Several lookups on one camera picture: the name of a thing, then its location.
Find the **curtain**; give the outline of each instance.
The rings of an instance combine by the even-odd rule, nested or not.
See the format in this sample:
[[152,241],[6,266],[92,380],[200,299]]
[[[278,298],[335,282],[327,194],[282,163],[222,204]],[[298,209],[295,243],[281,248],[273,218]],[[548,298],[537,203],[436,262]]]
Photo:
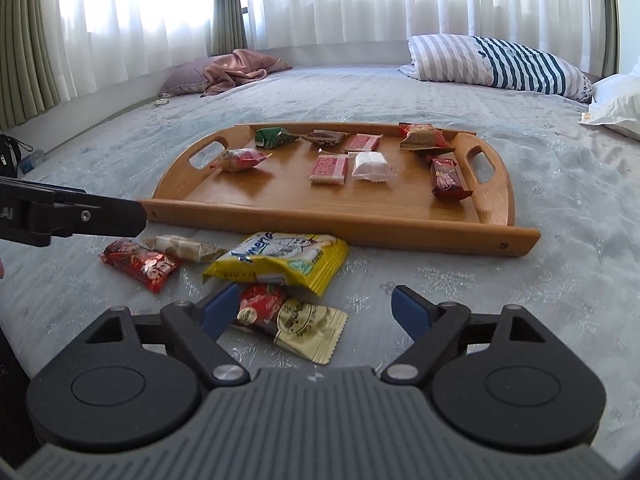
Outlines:
[[248,0],[253,47],[405,40],[415,34],[502,38],[600,73],[603,0]]
[[213,0],[50,0],[46,40],[64,100],[207,57]]
[[214,56],[230,54],[236,48],[246,48],[240,0],[214,0],[211,43]]
[[40,0],[0,0],[0,130],[23,124],[59,102]]
[[618,0],[604,0],[604,15],[606,37],[602,76],[607,77],[618,72]]

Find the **metal bolt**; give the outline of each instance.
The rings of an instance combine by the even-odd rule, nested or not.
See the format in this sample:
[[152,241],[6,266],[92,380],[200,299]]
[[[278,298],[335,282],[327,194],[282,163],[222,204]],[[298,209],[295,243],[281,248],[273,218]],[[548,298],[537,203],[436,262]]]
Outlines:
[[391,365],[386,374],[397,381],[407,381],[418,376],[418,368],[412,365]]
[[236,381],[244,375],[238,365],[220,365],[213,368],[213,376],[219,381]]

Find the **candy wrapper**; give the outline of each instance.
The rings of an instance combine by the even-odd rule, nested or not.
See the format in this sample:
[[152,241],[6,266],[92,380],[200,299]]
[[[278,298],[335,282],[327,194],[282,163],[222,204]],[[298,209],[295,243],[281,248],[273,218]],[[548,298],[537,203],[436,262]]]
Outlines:
[[372,152],[381,138],[382,135],[355,134],[344,147],[344,152]]
[[234,325],[263,333],[277,346],[325,365],[347,318],[337,308],[306,303],[279,286],[256,283],[242,292]]
[[255,133],[254,143],[260,148],[271,150],[294,140],[298,140],[298,136],[291,135],[284,128],[261,128]]
[[260,232],[220,256],[204,271],[228,282],[302,285],[322,296],[349,253],[329,235]]
[[431,177],[433,179],[432,193],[441,199],[462,200],[473,194],[473,191],[462,187],[460,177],[456,171],[456,161],[452,158],[428,157],[431,164]]
[[223,170],[231,173],[248,170],[257,166],[271,156],[265,155],[254,148],[239,150],[225,150],[210,166],[212,170]]
[[386,182],[397,176],[385,156],[380,152],[362,152],[356,155],[351,176],[355,180]]
[[344,184],[348,155],[318,155],[309,180],[314,184]]
[[406,135],[400,142],[400,149],[404,152],[420,152],[422,155],[444,155],[454,151],[442,135],[442,131],[431,124],[400,123],[400,131]]
[[196,264],[208,264],[226,253],[213,245],[177,235],[161,235],[142,240],[149,249]]
[[313,130],[310,134],[302,136],[318,146],[336,146],[340,144],[349,134],[345,132],[331,132],[329,130]]
[[146,288],[155,293],[160,292],[169,274],[179,266],[171,256],[151,251],[131,240],[117,240],[108,245],[100,259],[144,283]]

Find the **wooden tray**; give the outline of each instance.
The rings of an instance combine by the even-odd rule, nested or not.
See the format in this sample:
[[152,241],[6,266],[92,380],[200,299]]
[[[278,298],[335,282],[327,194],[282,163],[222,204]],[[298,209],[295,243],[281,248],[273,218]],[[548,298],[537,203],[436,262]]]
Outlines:
[[[281,126],[294,134],[315,128],[384,135],[378,150],[398,177],[385,183],[356,181],[348,166],[344,186],[311,184],[318,147],[300,139],[270,150],[256,168],[221,173],[194,168],[190,159],[212,142],[226,148],[254,146],[260,128]],[[466,186],[473,195],[443,202],[431,193],[431,173],[415,153],[399,151],[396,124],[238,124],[194,143],[169,167],[152,199],[142,200],[152,221],[242,233],[278,231],[332,234],[348,243],[449,253],[523,256],[540,238],[536,229],[515,227],[513,189],[502,159],[470,132],[444,130],[455,146]],[[494,167],[482,184],[470,161],[484,153]]]

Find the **bed sheet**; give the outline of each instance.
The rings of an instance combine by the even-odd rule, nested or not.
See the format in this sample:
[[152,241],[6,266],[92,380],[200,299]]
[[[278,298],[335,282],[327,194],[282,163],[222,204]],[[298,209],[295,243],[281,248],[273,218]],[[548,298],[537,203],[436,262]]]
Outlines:
[[[216,97],[183,96],[124,114],[60,147],[29,177],[149,196],[182,150],[239,122],[418,121],[475,130],[511,174],[516,224],[539,228],[541,240],[520,259],[352,247],[322,297],[350,314],[330,366],[367,364],[379,372],[410,345],[390,312],[395,284],[474,312],[525,305],[604,382],[607,407],[594,446],[622,466],[640,447],[640,202],[632,190],[639,153],[604,128],[578,124],[585,109],[532,92],[417,82],[390,67],[295,69]],[[142,236],[165,233],[225,247],[241,239],[153,223]],[[155,296],[99,261],[110,241],[74,236],[42,249],[0,243],[0,324],[30,375],[110,305],[157,312],[214,286],[202,286],[201,267],[184,266]],[[228,330],[220,343],[252,373],[314,368],[245,333]]]

